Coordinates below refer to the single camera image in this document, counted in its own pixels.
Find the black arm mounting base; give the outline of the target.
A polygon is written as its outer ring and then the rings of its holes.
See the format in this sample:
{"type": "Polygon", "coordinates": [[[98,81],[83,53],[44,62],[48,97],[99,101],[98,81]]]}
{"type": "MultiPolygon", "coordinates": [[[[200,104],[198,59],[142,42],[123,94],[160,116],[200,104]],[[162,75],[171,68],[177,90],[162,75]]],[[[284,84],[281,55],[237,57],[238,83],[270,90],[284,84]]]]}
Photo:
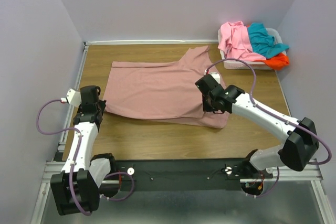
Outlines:
{"type": "Polygon", "coordinates": [[[118,160],[121,175],[106,178],[100,193],[124,197],[129,191],[241,190],[251,181],[256,190],[266,170],[242,170],[242,158],[118,160]]]}

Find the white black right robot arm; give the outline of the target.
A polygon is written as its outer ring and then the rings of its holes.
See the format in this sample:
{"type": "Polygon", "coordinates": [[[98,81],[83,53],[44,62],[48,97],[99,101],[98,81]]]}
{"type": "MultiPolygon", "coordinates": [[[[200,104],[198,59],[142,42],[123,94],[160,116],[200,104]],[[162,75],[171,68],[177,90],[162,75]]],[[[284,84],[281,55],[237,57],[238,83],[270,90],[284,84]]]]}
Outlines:
{"type": "Polygon", "coordinates": [[[213,73],[204,75],[195,85],[202,94],[204,112],[242,116],[281,141],[278,146],[251,151],[233,173],[252,178],[262,170],[282,166],[300,172],[318,150],[316,127],[311,119],[298,120],[257,101],[252,102],[250,95],[235,85],[223,88],[213,73]]]}

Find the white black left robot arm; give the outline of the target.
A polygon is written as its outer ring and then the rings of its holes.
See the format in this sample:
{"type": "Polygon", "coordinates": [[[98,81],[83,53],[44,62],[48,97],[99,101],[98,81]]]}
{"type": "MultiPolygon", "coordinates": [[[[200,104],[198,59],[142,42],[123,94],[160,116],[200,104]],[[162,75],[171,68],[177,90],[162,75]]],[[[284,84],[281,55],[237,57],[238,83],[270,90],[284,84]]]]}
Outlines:
{"type": "Polygon", "coordinates": [[[116,175],[111,153],[92,157],[92,148],[103,120],[106,101],[100,100],[99,86],[70,89],[66,100],[78,108],[72,120],[74,131],[68,160],[50,186],[56,208],[61,216],[82,213],[90,215],[99,207],[99,188],[104,179],[116,175]]]}

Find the dusty pink graphic t-shirt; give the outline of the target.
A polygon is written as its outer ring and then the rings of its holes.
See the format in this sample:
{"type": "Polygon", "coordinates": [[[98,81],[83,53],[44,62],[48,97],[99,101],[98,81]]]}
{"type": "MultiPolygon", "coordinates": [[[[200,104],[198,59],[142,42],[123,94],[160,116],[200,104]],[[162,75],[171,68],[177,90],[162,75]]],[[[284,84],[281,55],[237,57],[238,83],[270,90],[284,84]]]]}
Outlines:
{"type": "Polygon", "coordinates": [[[203,111],[195,85],[212,62],[209,46],[190,48],[174,62],[117,62],[104,92],[105,111],[126,118],[223,129],[228,113],[203,111]]]}

